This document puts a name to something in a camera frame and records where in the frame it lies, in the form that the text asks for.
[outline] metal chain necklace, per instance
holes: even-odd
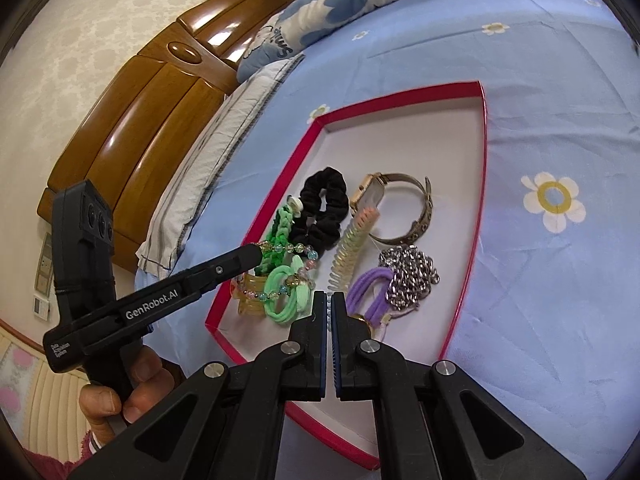
[[[380,253],[378,266],[388,267],[394,277],[386,291],[387,302],[396,310],[415,308],[440,281],[433,260],[414,245],[396,246]]]

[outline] headboard panel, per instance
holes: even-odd
[[[89,178],[113,211],[113,261],[135,272],[135,252],[162,193],[238,86],[236,64],[224,56],[246,47],[291,1],[207,0],[160,32],[89,111],[50,174],[38,215],[50,222],[55,194]],[[214,37],[224,39],[214,44]]]

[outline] blue bed sheet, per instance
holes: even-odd
[[[223,171],[175,271],[240,243],[316,108],[480,80],[486,192],[449,358],[590,480],[605,478],[640,429],[640,60],[631,39],[601,0],[399,0],[305,54]],[[139,272],[136,286],[150,280]],[[187,374],[224,358],[204,327],[212,298],[147,337]],[[288,422],[277,478],[302,477],[379,473]]]

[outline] wristwatch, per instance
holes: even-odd
[[[382,197],[385,195],[385,187],[389,182],[407,182],[413,184],[422,192],[422,212],[420,218],[412,222],[409,232],[398,238],[378,238],[374,235],[369,235],[376,241],[379,241],[385,245],[410,245],[413,244],[418,238],[420,238],[429,227],[431,222],[431,213],[433,212],[433,201],[431,200],[431,182],[427,177],[424,178],[424,186],[422,183],[404,173],[369,173],[358,190],[353,194],[349,200],[349,206],[351,207],[351,213],[355,216],[359,209],[366,206],[378,206]]]

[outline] human hand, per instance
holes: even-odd
[[[174,378],[162,368],[158,354],[148,346],[141,348],[129,373],[138,386],[124,405],[118,394],[106,386],[86,384],[80,390],[80,410],[101,446],[115,437],[107,423],[107,416],[117,415],[122,411],[124,418],[133,423],[174,389]]]

